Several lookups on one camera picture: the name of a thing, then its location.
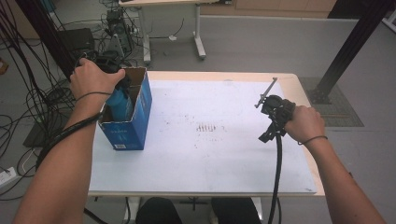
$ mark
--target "wrist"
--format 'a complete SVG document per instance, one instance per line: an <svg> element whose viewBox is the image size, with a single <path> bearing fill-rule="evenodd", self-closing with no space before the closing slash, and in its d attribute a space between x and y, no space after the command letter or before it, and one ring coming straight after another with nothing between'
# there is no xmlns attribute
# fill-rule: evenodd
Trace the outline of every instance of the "wrist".
<svg viewBox="0 0 396 224"><path fill-rule="evenodd" d="M328 139L326 135L318 135L318 136L315 136L315 137L312 137L312 138L308 138L307 140L303 141L302 143L298 142L298 145L299 145L299 146L300 146L300 145L306 145L306 144L308 144L309 142L311 142L311 141L313 141L313 140L316 140L316 139L318 139L318 138L324 138L324 139L326 139L326 140Z"/></svg>
<svg viewBox="0 0 396 224"><path fill-rule="evenodd" d="M326 138L316 138L313 139L312 141L306 143L304 145L308 151L314 156L314 158L317 155L321 155L322 153L326 153L328 147L332 147L331 143L329 140Z"/></svg>
<svg viewBox="0 0 396 224"><path fill-rule="evenodd" d="M76 101L75 109L84 109L92 113L98 113L107 100L106 95L90 94Z"/></svg>

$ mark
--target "blue box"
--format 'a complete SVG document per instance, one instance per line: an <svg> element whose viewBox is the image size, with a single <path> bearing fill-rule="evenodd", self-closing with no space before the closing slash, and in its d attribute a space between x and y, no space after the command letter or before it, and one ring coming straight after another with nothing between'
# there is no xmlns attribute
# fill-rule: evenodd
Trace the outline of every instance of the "blue box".
<svg viewBox="0 0 396 224"><path fill-rule="evenodd" d="M98 123L115 150L143 150L152 102L149 78L143 67L125 68L125 72L131 79L130 96L134 105L131 120L113 121L110 110L105 106Z"/></svg>

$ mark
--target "right hand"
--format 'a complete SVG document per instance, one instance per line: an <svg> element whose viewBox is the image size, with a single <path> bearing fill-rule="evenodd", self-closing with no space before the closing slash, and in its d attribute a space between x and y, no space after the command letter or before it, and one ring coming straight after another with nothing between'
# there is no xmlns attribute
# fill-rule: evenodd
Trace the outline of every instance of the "right hand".
<svg viewBox="0 0 396 224"><path fill-rule="evenodd" d="M324 120L313 107L296 106L292 120L285 125L286 132L294 140L305 142L313 137L325 135Z"/></svg>
<svg viewBox="0 0 396 224"><path fill-rule="evenodd" d="M79 63L81 66L77 67L75 74L70 76L70 89L76 99L93 91L108 92L111 94L116 84L125 77L125 70L123 69L120 69L117 73L108 74L88 59L82 58L79 60ZM109 95L92 94L87 95L78 102L85 105L87 102L92 103L92 101L95 101L100 109L108 97Z"/></svg>

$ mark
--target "table surface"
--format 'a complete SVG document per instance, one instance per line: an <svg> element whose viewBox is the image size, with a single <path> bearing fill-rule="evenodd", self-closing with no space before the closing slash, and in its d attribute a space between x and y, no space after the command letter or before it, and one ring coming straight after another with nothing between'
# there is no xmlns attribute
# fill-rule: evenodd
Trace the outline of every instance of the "table surface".
<svg viewBox="0 0 396 224"><path fill-rule="evenodd" d="M270 94L309 105L293 74L148 71L145 149L115 151L97 128L90 195L270 195L276 143L257 139L270 121L253 105L273 77ZM309 152L288 136L283 146L279 194L323 195Z"/></svg>
<svg viewBox="0 0 396 224"><path fill-rule="evenodd" d="M146 7L158 5L174 5L174 4L207 4L215 3L219 0L134 0L129 2L121 2L121 7Z"/></svg>

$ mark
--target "electronic device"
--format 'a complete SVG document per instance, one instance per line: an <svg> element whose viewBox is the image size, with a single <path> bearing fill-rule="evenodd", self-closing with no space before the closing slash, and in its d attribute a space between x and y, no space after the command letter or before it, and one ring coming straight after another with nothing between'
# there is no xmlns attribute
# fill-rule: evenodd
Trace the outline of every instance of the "electronic device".
<svg viewBox="0 0 396 224"><path fill-rule="evenodd" d="M130 35L131 29L126 25L122 14L122 9L107 11L106 21L108 24L108 29L106 29L106 31L110 36L117 36L123 54L125 54L126 52L132 51L132 38Z"/></svg>
<svg viewBox="0 0 396 224"><path fill-rule="evenodd" d="M58 32L66 49L76 60L83 52L94 50L95 41L89 28L64 30Z"/></svg>

